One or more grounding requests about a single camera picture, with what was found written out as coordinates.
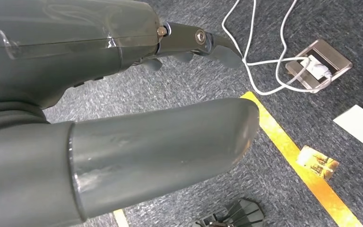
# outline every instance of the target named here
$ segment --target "metal screw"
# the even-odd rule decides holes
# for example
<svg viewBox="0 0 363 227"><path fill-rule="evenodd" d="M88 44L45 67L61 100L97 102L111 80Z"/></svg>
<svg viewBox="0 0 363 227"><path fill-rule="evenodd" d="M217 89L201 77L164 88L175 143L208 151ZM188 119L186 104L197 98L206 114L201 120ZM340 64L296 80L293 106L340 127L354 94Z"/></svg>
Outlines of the metal screw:
<svg viewBox="0 0 363 227"><path fill-rule="evenodd" d="M202 29L198 29L195 33L195 40L198 44L202 45L205 43L205 40L207 39L207 36L205 35L205 32Z"/></svg>
<svg viewBox="0 0 363 227"><path fill-rule="evenodd" d="M164 36L168 32L165 27L159 27L156 31L159 36Z"/></svg>

